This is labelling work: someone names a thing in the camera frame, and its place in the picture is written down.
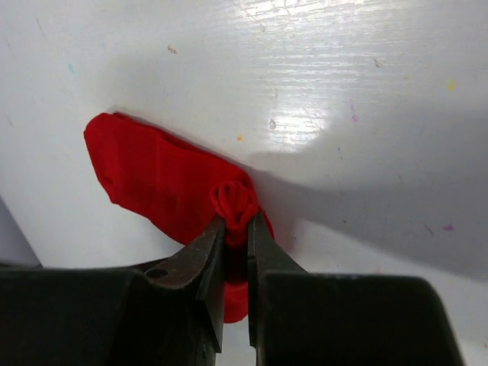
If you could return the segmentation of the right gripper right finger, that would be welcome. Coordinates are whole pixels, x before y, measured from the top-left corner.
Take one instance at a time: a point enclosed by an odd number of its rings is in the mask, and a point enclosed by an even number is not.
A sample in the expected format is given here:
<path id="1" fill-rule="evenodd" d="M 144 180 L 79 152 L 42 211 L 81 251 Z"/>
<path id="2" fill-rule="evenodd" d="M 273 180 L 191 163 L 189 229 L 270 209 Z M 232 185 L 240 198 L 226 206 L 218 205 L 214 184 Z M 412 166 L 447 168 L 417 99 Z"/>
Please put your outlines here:
<path id="1" fill-rule="evenodd" d="M 461 365 L 443 303 L 422 278 L 316 274 L 248 226 L 249 341 L 259 365 Z"/>

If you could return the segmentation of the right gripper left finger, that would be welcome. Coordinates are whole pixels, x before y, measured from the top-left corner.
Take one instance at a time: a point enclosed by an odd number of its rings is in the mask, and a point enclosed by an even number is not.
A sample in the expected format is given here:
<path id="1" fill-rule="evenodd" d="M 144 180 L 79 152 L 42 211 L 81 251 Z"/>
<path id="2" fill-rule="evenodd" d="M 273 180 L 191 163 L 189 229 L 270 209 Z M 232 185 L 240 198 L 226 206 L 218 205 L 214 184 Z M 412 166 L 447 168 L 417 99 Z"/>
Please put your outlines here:
<path id="1" fill-rule="evenodd" d="M 225 223 L 160 261 L 1 268 L 3 365 L 212 365 L 222 350 Z"/>

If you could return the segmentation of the red Christmas sock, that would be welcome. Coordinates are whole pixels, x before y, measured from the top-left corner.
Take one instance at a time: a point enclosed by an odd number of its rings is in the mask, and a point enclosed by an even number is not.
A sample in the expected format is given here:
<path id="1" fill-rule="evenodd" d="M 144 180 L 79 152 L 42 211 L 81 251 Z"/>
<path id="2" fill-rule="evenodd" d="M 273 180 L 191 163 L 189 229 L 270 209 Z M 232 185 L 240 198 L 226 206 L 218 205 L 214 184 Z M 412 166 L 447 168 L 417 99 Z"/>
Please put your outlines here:
<path id="1" fill-rule="evenodd" d="M 84 131 L 95 175 L 110 201 L 186 246 L 214 216 L 225 221 L 225 323 L 249 311 L 248 225 L 263 211 L 249 175 L 231 162 L 122 113 L 102 113 Z"/>

